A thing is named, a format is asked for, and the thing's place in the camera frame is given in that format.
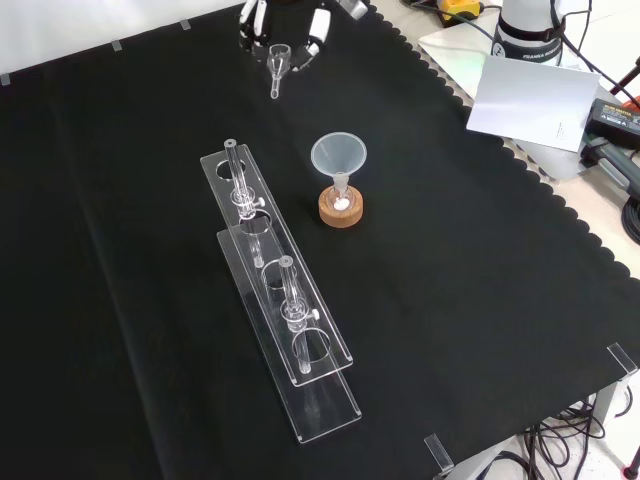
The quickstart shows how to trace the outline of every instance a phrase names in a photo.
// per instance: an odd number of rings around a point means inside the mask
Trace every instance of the black cloth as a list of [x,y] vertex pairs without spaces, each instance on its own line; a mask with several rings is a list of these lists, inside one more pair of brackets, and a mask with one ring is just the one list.
[[[313,7],[276,5],[275,39],[301,43]],[[327,51],[272,101],[266,68],[237,46],[237,13],[13,75],[1,98],[3,135],[40,153],[49,142],[60,159],[26,170],[28,154],[9,149],[12,163],[0,145],[3,169],[20,178],[51,170],[51,188],[73,204],[33,204],[34,223],[73,231],[52,217],[82,211],[77,225],[91,239],[82,243],[104,282],[83,288],[107,295],[164,478],[430,478],[428,435],[458,463],[621,378],[608,345],[638,363],[639,282],[500,139],[465,130],[468,109],[388,23],[374,11],[355,23],[336,9]],[[22,88],[35,97],[10,98],[32,76],[42,86]],[[21,131],[15,120],[40,115],[52,125]],[[347,230],[317,213],[328,178],[309,154],[332,131],[358,135],[368,150],[352,177],[364,217]],[[355,359],[345,376],[363,418],[304,446],[217,245],[225,225],[199,158],[227,138],[251,148]],[[18,201],[29,202],[35,187],[24,188]],[[41,269],[31,256],[49,224],[24,233],[7,281],[37,272],[42,289],[73,289],[57,273],[64,265]],[[62,240],[40,255],[82,255]],[[13,299],[3,317],[45,321],[38,313]],[[75,328],[94,328],[78,315]],[[67,319],[52,310],[46,320]],[[32,381],[47,388],[40,375]],[[93,418],[75,413],[69,421]]]
[[42,69],[0,88],[0,478],[160,478]]

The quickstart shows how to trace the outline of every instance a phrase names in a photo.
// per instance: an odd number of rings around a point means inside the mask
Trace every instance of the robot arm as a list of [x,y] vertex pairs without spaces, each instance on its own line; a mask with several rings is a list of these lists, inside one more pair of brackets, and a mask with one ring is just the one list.
[[[244,50],[266,48],[269,44],[269,2],[277,0],[246,0],[240,12],[240,46]],[[328,2],[320,0],[313,12],[309,36],[304,45],[295,49],[291,64],[293,71],[309,65],[322,50],[331,27],[331,11]],[[359,20],[368,8],[362,0],[336,0],[355,20]]]

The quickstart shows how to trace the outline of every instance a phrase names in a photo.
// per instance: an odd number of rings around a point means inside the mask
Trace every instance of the hole in acrylic stand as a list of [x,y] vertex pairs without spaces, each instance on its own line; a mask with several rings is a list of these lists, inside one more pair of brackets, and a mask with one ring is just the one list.
[[[298,346],[305,341],[308,357],[302,358],[303,355],[300,355],[300,348]],[[329,355],[331,339],[329,338],[329,335],[319,328],[305,328],[293,337],[291,345],[293,347],[293,354],[298,358],[298,360],[314,363],[319,362]]]
[[[267,223],[269,224],[269,226],[266,227],[262,231],[259,231],[260,229],[257,228],[257,227],[253,227],[252,228],[252,222],[255,222],[259,218],[266,218],[267,219]],[[264,210],[260,210],[259,208],[256,208],[256,215],[251,220],[240,219],[240,225],[241,225],[240,229],[244,233],[250,233],[252,235],[258,235],[260,233],[264,233],[267,230],[269,230],[269,227],[271,226],[271,215],[269,215]]]
[[[280,274],[280,259],[276,258],[267,263],[262,269],[262,283],[270,290],[282,290],[282,276]],[[293,275],[298,276],[296,267],[293,267]]]
[[[240,160],[240,163],[242,164],[242,171],[244,172],[247,169],[247,166],[242,160]],[[229,167],[229,160],[223,160],[220,162],[216,167],[216,173],[223,180],[227,180],[228,182],[233,180],[233,177],[231,176],[231,167]]]

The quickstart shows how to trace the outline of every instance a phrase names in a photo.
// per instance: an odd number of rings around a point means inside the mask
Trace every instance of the acrylic test tube rack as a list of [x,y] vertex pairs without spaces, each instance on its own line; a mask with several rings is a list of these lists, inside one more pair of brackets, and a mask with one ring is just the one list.
[[300,443],[362,416],[353,358],[246,145],[201,159],[228,229],[218,241]]

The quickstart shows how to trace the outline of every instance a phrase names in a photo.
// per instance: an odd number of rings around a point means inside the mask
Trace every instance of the white paper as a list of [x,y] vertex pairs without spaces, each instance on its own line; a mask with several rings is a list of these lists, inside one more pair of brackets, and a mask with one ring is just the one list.
[[487,57],[469,130],[577,152],[600,75]]

